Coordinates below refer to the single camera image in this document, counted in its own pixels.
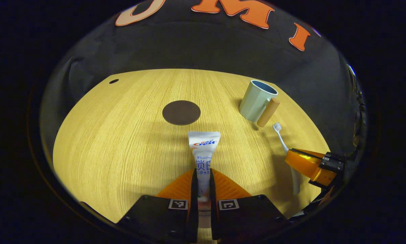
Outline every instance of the wooden cylinder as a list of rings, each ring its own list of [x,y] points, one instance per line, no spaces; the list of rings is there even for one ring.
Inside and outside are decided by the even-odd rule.
[[[258,119],[257,125],[260,127],[264,127],[266,123],[268,123],[271,116],[274,114],[275,110],[277,110],[278,105],[280,105],[280,102],[275,98],[271,98],[271,100],[268,103],[268,106],[266,106],[265,110]]]

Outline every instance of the light green cup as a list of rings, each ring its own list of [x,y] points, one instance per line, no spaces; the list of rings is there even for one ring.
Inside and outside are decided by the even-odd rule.
[[[258,80],[251,80],[239,106],[240,114],[247,120],[257,122],[271,98],[278,92],[272,86]]]

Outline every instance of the screw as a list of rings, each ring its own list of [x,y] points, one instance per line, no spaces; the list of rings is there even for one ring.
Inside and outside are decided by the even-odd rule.
[[[170,230],[168,235],[174,238],[178,237],[178,233],[175,230]]]

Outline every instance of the white toothbrush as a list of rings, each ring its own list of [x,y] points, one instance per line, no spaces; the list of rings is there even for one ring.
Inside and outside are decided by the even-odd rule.
[[[285,143],[284,143],[284,141],[283,141],[283,139],[282,139],[282,137],[280,135],[280,130],[282,129],[280,123],[278,123],[278,122],[275,123],[273,125],[273,127],[274,127],[274,130],[276,131],[276,133],[278,134],[278,137],[280,138],[280,141],[281,141],[281,144],[283,145],[283,149],[284,149],[285,154],[287,154],[289,149],[285,145]],[[301,189],[300,189],[301,176],[300,176],[299,172],[296,171],[294,168],[290,167],[290,170],[292,172],[292,179],[293,179],[293,195],[298,195],[299,192],[301,191]]]

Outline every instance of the light wood tabletop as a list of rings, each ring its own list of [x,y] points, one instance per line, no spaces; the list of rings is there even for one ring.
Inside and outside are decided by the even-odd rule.
[[[211,168],[250,194],[265,194],[287,218],[306,207],[320,188],[302,176],[292,194],[292,177],[272,125],[279,122],[285,144],[329,151],[307,114],[276,84],[280,105],[265,127],[246,120],[239,105],[252,78],[196,69],[153,69],[114,74],[90,90],[70,111],[57,134],[53,164],[73,196],[118,222],[142,195],[156,195],[195,168],[188,131],[219,131]],[[170,102],[188,100],[200,118],[173,125],[162,116]],[[199,230],[210,240],[209,229]]]

